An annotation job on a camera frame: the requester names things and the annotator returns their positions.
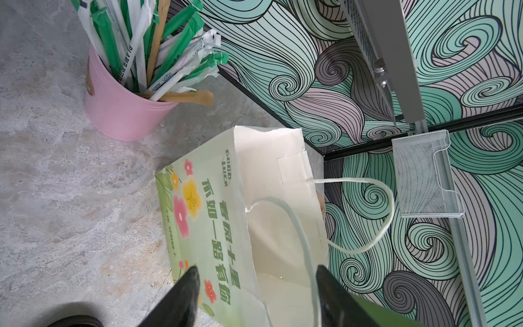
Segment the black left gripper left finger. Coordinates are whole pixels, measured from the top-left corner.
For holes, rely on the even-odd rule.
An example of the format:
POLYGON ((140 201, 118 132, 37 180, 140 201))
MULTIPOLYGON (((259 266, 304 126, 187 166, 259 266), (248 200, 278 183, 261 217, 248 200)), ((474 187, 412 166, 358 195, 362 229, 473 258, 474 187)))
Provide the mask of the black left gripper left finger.
POLYGON ((197 267, 192 266, 145 317, 139 327, 194 326, 197 318, 199 291, 200 275, 197 267))

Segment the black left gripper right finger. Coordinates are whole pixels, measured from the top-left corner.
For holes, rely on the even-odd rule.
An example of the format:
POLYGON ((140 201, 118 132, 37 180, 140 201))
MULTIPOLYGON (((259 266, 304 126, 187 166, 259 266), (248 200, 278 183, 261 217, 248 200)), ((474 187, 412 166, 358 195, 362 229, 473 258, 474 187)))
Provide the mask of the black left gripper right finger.
POLYGON ((322 327, 378 326, 325 266, 317 267, 316 281, 320 294, 322 327))

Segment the green paper cup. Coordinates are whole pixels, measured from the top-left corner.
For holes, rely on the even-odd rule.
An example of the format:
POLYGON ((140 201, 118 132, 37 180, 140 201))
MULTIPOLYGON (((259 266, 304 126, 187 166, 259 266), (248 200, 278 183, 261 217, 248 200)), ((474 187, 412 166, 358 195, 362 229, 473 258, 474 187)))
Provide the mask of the green paper cup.
POLYGON ((354 299, 379 326, 425 327, 425 325, 415 320, 411 320, 404 315, 386 309, 362 297, 355 296, 354 299))

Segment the white green paper bag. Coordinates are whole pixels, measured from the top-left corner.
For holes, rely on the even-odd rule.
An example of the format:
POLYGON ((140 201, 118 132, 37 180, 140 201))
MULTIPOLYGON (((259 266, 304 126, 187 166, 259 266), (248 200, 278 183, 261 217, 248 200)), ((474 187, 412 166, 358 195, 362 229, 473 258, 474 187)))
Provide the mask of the white green paper bag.
POLYGON ((155 176, 172 273, 222 326, 322 326, 324 214, 300 129, 236 126, 155 176))

